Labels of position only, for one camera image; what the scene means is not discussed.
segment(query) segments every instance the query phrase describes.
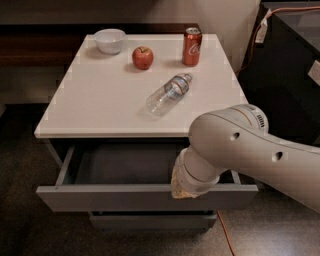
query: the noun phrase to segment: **baseboard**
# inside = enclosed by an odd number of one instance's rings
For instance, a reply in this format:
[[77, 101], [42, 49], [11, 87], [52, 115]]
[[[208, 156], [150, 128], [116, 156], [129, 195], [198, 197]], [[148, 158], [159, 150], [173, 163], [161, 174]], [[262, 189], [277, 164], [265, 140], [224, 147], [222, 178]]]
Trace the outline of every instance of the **baseboard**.
[[3, 115], [4, 111], [6, 111], [6, 106], [3, 104], [0, 104], [0, 117]]

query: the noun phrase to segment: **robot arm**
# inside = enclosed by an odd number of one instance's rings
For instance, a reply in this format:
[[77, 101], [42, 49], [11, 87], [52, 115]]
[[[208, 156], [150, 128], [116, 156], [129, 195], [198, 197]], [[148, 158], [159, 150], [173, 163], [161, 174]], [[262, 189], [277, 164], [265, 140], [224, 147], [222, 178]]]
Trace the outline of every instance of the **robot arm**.
[[174, 167], [173, 197], [207, 193], [232, 169], [320, 213], [320, 148], [268, 134], [259, 108], [238, 105], [203, 114], [192, 123], [189, 140]]

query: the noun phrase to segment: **drawer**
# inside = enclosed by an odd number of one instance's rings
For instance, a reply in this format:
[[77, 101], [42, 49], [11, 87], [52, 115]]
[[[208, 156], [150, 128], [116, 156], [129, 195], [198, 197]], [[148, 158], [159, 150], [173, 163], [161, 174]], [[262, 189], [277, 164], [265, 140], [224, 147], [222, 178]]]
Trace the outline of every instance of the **drawer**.
[[69, 148], [57, 182], [37, 194], [59, 212], [214, 211], [246, 207], [254, 184], [219, 183], [196, 199], [173, 199], [170, 181], [183, 143], [79, 143]]
[[96, 213], [90, 214], [92, 225], [101, 231], [207, 231], [217, 219], [214, 212]]

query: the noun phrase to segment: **apple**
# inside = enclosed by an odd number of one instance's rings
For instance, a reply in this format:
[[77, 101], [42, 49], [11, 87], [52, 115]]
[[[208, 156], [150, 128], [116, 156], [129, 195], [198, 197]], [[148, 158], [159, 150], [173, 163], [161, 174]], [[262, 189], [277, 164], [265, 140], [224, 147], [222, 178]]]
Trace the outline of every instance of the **apple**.
[[142, 70], [147, 70], [153, 62], [153, 52], [149, 47], [139, 46], [132, 53], [133, 64]]

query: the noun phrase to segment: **orange cable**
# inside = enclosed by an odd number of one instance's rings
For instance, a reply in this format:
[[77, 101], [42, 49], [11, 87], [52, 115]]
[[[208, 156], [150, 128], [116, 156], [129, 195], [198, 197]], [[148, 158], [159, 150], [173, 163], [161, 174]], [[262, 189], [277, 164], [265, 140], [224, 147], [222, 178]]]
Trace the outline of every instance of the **orange cable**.
[[[273, 10], [269, 14], [267, 14], [262, 20], [270, 18], [274, 13], [277, 13], [277, 12], [313, 11], [313, 10], [319, 10], [319, 9], [320, 9], [320, 6], [298, 7], [298, 8], [278, 8], [278, 9]], [[256, 36], [258, 34], [260, 27], [261, 27], [261, 23], [257, 26], [256, 30], [254, 31], [253, 37], [252, 37], [248, 64], [245, 65], [243, 68], [239, 69], [238, 71], [236, 71], [235, 73], [239, 73], [240, 71], [246, 69], [250, 65], [250, 63], [252, 61], [252, 56], [253, 56], [255, 39], [256, 39]]]
[[224, 234], [226, 235], [226, 238], [227, 238], [227, 242], [228, 242], [230, 251], [231, 251], [232, 255], [235, 256], [236, 254], [235, 254], [235, 252], [234, 252], [234, 250], [233, 250], [233, 247], [232, 247], [232, 244], [231, 244], [231, 241], [230, 241], [230, 237], [229, 237], [227, 228], [226, 228], [226, 226], [225, 226], [225, 224], [224, 224], [224, 222], [223, 222], [223, 220], [222, 220], [222, 216], [221, 216], [221, 214], [220, 214], [219, 211], [217, 211], [217, 215], [218, 215], [218, 218], [219, 218], [219, 220], [220, 220], [220, 222], [221, 222], [221, 225], [222, 225], [222, 228], [223, 228], [223, 232], [224, 232]]

